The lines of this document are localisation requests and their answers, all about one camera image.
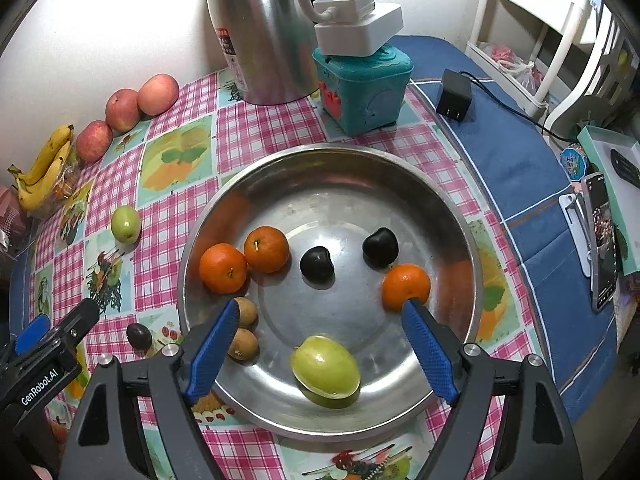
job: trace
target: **phone screen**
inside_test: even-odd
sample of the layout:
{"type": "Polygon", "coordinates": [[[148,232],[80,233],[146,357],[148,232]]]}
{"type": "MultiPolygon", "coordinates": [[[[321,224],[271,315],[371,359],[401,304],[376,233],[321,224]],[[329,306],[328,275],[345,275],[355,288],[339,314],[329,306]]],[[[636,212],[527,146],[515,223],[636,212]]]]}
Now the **phone screen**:
{"type": "Polygon", "coordinates": [[[586,181],[591,202],[593,226],[596,232],[596,263],[598,265],[598,287],[593,293],[598,295],[598,309],[612,297],[616,290],[618,262],[616,259],[616,240],[611,218],[609,196],[604,184],[604,176],[598,175],[586,181]]]}

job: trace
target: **stainless steel bowl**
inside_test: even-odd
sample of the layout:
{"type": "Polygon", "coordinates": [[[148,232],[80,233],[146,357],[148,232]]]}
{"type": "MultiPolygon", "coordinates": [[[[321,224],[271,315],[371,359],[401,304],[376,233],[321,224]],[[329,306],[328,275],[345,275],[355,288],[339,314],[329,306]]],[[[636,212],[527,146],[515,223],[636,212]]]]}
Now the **stainless steel bowl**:
{"type": "Polygon", "coordinates": [[[219,242],[242,248],[261,225],[287,235],[291,259],[281,272],[253,273],[233,295],[246,294],[258,307],[260,354],[244,365],[227,359],[217,393],[259,426],[321,442],[383,433],[423,410],[431,388],[398,314],[382,309],[384,272],[364,262],[362,241],[389,227],[399,241],[398,262],[419,264],[431,277],[430,311],[460,339],[473,340],[481,309],[479,258],[446,193],[404,160],[370,148],[315,144],[263,158],[220,189],[189,236],[178,277],[183,331],[230,297],[202,285],[202,253],[219,242]],[[313,286],[300,273],[300,257],[316,245],[329,249],[335,266],[335,280],[327,286],[313,286]],[[362,383],[350,399],[315,399],[296,383],[289,357],[315,334],[355,356],[362,383]]]}

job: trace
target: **banana bunch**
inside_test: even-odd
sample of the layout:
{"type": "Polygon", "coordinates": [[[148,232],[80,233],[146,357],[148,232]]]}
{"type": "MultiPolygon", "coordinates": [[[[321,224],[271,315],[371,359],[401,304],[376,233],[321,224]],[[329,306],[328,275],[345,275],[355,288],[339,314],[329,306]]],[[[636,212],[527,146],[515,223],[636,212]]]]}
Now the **banana bunch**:
{"type": "Polygon", "coordinates": [[[69,151],[74,127],[60,126],[40,149],[28,173],[22,173],[13,164],[8,168],[15,178],[20,205],[27,211],[37,209],[50,195],[69,151]]]}

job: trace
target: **pink plaid tablecloth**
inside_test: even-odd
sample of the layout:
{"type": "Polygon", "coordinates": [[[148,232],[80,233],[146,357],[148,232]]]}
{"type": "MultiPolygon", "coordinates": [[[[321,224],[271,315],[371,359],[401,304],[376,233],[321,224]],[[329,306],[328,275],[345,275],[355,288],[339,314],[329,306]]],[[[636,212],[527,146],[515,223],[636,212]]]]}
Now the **pink plaid tablecloth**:
{"type": "MultiPolygon", "coordinates": [[[[113,211],[129,204],[142,216],[140,243],[132,253],[122,257],[119,310],[113,305],[108,307],[104,318],[84,340],[87,377],[102,352],[112,352],[121,361],[142,357],[126,341],[125,331],[130,322],[162,325],[167,331],[169,328],[179,331],[175,305],[182,249],[199,213],[221,185],[239,169],[265,155],[292,146],[327,141],[393,153],[427,173],[447,191],[474,227],[478,243],[484,244],[485,251],[493,255],[491,258],[499,265],[508,285],[510,300],[505,300],[504,314],[501,319],[482,320],[494,325],[480,343],[501,358],[522,359],[539,350],[527,291],[505,233],[460,157],[436,126],[432,112],[414,95],[411,85],[406,90],[398,124],[349,138],[322,111],[317,95],[289,104],[259,107],[236,102],[229,91],[229,81],[228,74],[222,71],[186,85],[180,91],[178,102],[167,113],[140,126],[127,138],[117,138],[103,162],[86,168],[82,174],[78,196],[72,198],[84,204],[75,238],[65,240],[64,233],[68,233],[72,225],[69,205],[49,219],[39,235],[32,259],[31,314],[40,309],[36,305],[42,303],[37,300],[47,291],[42,280],[49,280],[52,283],[50,316],[57,322],[88,295],[88,276],[95,257],[100,251],[110,250],[108,235],[104,233],[108,233],[113,211]],[[154,150],[158,142],[181,139],[180,135],[186,131],[181,127],[186,123],[196,124],[206,132],[207,139],[210,138],[207,148],[210,160],[204,155],[206,160],[184,181],[156,191],[149,184],[149,179],[154,177],[148,169],[152,168],[154,150]]],[[[78,399],[66,390],[50,405],[49,415],[59,420],[65,416],[71,418],[77,406],[78,399]]],[[[502,399],[496,398],[492,401],[469,479],[480,478],[486,471],[501,411],[502,399]]],[[[156,436],[150,402],[141,401],[141,412],[152,447],[156,436]]],[[[442,402],[428,407],[422,424],[432,438],[439,435],[447,413],[448,408],[442,402]]],[[[198,421],[211,452],[230,480],[280,480],[299,476],[295,462],[300,459],[291,458],[288,444],[269,431],[235,418],[233,410],[223,408],[199,416],[198,421]]],[[[424,459],[425,456],[415,457],[418,462],[424,459]]],[[[170,473],[166,473],[166,477],[170,478],[170,473]]]]}

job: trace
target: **green pear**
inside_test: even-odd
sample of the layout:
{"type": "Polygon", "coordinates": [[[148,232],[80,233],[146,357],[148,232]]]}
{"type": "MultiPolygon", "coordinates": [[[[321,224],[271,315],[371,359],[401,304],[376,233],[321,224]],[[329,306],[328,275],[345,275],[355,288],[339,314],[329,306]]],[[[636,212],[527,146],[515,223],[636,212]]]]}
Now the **green pear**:
{"type": "Polygon", "coordinates": [[[132,244],[140,236],[142,220],[140,215],[130,205],[121,205],[111,215],[111,232],[113,237],[122,244],[132,244]]]}
{"type": "Polygon", "coordinates": [[[291,355],[290,364],[305,388],[327,399],[345,399],[360,386],[356,359],[340,343],[323,335],[306,338],[291,355]]]}

